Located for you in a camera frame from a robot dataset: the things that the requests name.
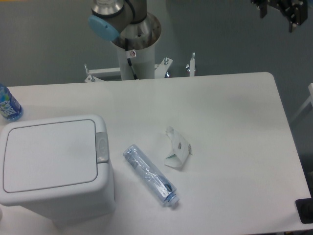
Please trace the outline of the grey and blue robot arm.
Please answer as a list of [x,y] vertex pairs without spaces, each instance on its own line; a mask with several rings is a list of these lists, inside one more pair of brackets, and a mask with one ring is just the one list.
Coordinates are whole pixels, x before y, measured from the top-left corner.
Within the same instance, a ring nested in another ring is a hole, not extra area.
[[[268,8],[279,11],[288,21],[290,33],[308,19],[311,0],[252,0],[260,18]],[[154,45],[161,36],[161,24],[147,11],[145,0],[93,0],[88,18],[91,30],[123,50],[141,50]]]

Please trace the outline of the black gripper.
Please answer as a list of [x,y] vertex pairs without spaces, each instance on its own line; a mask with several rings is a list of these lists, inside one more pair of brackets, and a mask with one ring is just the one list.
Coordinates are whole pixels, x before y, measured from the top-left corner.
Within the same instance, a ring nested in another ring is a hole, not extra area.
[[308,18],[307,0],[251,0],[250,3],[259,9],[260,18],[264,18],[267,15],[268,7],[275,8],[282,14],[291,12],[289,19],[290,33]]

